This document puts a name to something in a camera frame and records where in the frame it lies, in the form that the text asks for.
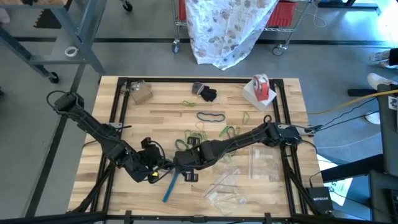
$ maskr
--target gray floor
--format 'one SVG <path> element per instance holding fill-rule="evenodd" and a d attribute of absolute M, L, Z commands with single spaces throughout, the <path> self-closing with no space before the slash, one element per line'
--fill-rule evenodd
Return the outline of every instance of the gray floor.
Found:
<path fill-rule="evenodd" d="M 126 14 L 119 1 L 110 1 L 98 37 L 173 37 L 172 26 L 166 27 L 161 23 L 162 20 L 171 20 L 170 1 L 134 1 L 134 7 L 146 10 Z M 32 27 L 39 13 L 36 10 L 11 11 L 12 22 L 5 27 L 16 36 L 54 36 L 52 30 Z M 313 17 L 307 15 L 294 39 L 386 40 L 392 44 L 397 41 L 374 11 L 319 9 L 318 15 L 326 20 L 327 27 L 315 27 Z M 263 34 L 262 38 L 279 38 L 268 34 Z M 41 54 L 49 54 L 53 47 L 53 43 L 26 42 L 24 45 Z M 94 44 L 93 48 L 110 75 L 250 77 L 266 73 L 276 78 L 299 78 L 308 111 L 325 110 L 349 101 L 351 98 L 346 96 L 346 89 L 368 88 L 366 75 L 370 72 L 398 80 L 398 70 L 379 68 L 368 62 L 371 52 L 383 49 L 291 45 L 283 56 L 276 57 L 271 54 L 272 47 L 255 46 L 247 59 L 224 72 L 212 65 L 197 65 L 188 44 L 183 44 L 177 55 L 171 52 L 170 44 Z M 52 90 L 68 90 L 77 66 L 48 66 L 49 70 L 56 71 L 61 78 L 58 85 L 51 85 L 2 45 L 0 53 L 0 85 L 7 94 L 0 100 L 0 218 L 12 218 L 20 217 L 25 212 L 58 120 L 45 103 L 45 96 Z M 88 111 L 93 107 L 97 81 L 97 74 L 87 66 L 78 92 L 85 98 Z M 325 124 L 349 109 L 310 116 L 310 123 Z M 376 102 L 346 117 L 374 110 L 377 110 Z M 381 152 L 381 138 L 376 135 L 379 132 L 379 126 L 357 119 L 319 132 L 315 142 L 320 154 L 343 161 L 356 161 Z M 350 146 L 336 147 L 371 136 L 374 137 Z M 84 137 L 84 133 L 75 124 L 68 123 L 38 215 L 63 213 L 67 209 Z"/>

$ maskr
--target red tape dispenser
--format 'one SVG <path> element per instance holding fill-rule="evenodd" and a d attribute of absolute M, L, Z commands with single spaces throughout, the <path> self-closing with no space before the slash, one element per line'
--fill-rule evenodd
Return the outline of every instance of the red tape dispenser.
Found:
<path fill-rule="evenodd" d="M 269 81 L 266 74 L 253 76 L 253 87 L 258 101 L 268 100 Z"/>

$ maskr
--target cart wheel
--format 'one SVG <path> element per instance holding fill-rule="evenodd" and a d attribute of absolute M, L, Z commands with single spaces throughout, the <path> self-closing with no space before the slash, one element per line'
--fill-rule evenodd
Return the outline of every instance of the cart wheel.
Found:
<path fill-rule="evenodd" d="M 172 50 L 173 53 L 177 54 L 180 51 L 180 43 L 173 43 Z"/>
<path fill-rule="evenodd" d="M 123 8 L 127 11 L 127 12 L 131 12 L 132 11 L 132 5 L 129 1 L 125 1 L 123 4 Z"/>
<path fill-rule="evenodd" d="M 283 50 L 282 48 L 276 46 L 276 47 L 274 47 L 274 48 L 272 49 L 272 53 L 273 53 L 274 55 L 281 56 L 282 54 L 284 54 L 284 50 Z"/>
<path fill-rule="evenodd" d="M 53 74 L 55 76 L 55 78 L 50 77 L 49 80 L 51 83 L 58 83 L 60 81 L 60 78 L 58 77 L 58 74 L 56 74 L 55 72 L 52 72 L 51 74 Z"/>

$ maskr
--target wooden tabletop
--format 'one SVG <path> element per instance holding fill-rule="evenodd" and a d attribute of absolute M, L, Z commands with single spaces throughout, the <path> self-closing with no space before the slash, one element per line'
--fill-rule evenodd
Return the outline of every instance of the wooden tabletop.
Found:
<path fill-rule="evenodd" d="M 101 79 L 93 116 L 102 123 L 109 121 L 118 78 L 102 77 Z M 292 123 L 307 125 L 307 112 L 299 80 L 286 78 L 284 82 Z M 219 137 L 219 133 L 226 125 L 239 126 L 243 133 L 261 124 L 266 114 L 274 119 L 272 105 L 267 107 L 267 112 L 260 112 L 241 96 L 244 84 L 207 84 L 218 92 L 217 99 L 212 103 L 207 103 L 202 98 L 192 95 L 192 83 L 154 82 L 150 84 L 154 97 L 143 105 L 135 105 L 130 99 L 126 111 L 124 125 L 132 125 L 132 128 L 125 129 L 122 138 L 137 151 L 141 150 L 140 142 L 145 137 L 151 137 L 163 146 L 167 157 L 171 158 L 176 151 L 175 140 L 184 139 L 185 130 L 199 132 L 195 126 L 198 122 L 196 114 L 199 111 L 223 113 L 226 116 L 225 121 L 221 123 L 205 123 L 204 130 L 208 139 L 226 139 L 226 136 Z M 196 106 L 183 106 L 181 102 L 184 100 L 194 102 Z M 278 102 L 280 103 L 279 110 L 282 112 L 281 100 L 279 99 Z M 120 114 L 120 105 L 121 103 L 119 103 L 116 121 Z M 242 122 L 245 111 L 250 115 L 247 124 Z M 86 142 L 92 140 L 93 138 L 88 135 Z M 83 149 L 68 209 L 77 207 L 94 186 L 101 153 L 98 143 L 87 145 Z M 303 184 L 308 187 L 309 177 L 320 171 L 315 149 L 307 143 L 302 143 L 298 147 L 297 155 Z M 235 182 L 234 189 L 248 202 L 240 205 L 229 216 L 263 217 L 266 212 L 271 213 L 273 217 L 290 216 L 280 149 L 269 148 L 262 144 L 238 150 L 230 162 L 222 159 L 216 166 L 198 171 L 199 182 L 197 183 L 184 182 L 180 177 L 167 203 L 163 203 L 162 199 L 172 175 L 151 185 L 147 182 L 135 183 L 124 169 L 117 169 L 109 214 L 124 215 L 126 210 L 131 210 L 135 215 L 222 216 L 220 210 L 212 206 L 206 198 L 208 196 L 206 192 L 215 186 L 215 181 L 225 170 L 236 168 L 239 169 L 239 174 L 232 176 Z M 314 185 L 323 185 L 320 175 L 314 177 L 312 182 Z M 294 184 L 292 186 L 296 210 L 300 212 L 298 193 Z M 102 197 L 99 198 L 100 205 L 103 201 L 103 192 L 104 188 Z"/>
<path fill-rule="evenodd" d="M 68 0 L 38 0 L 34 5 L 65 5 Z M 22 5 L 21 0 L 0 0 L 0 6 L 5 5 Z"/>

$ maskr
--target tape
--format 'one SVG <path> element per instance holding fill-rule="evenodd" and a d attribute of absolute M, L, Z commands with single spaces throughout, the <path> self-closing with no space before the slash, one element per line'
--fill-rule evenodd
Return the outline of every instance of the tape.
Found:
<path fill-rule="evenodd" d="M 78 52 L 79 52 L 79 49 L 77 49 L 76 47 L 68 47 L 65 50 L 65 55 L 68 57 L 74 57 L 77 55 Z"/>

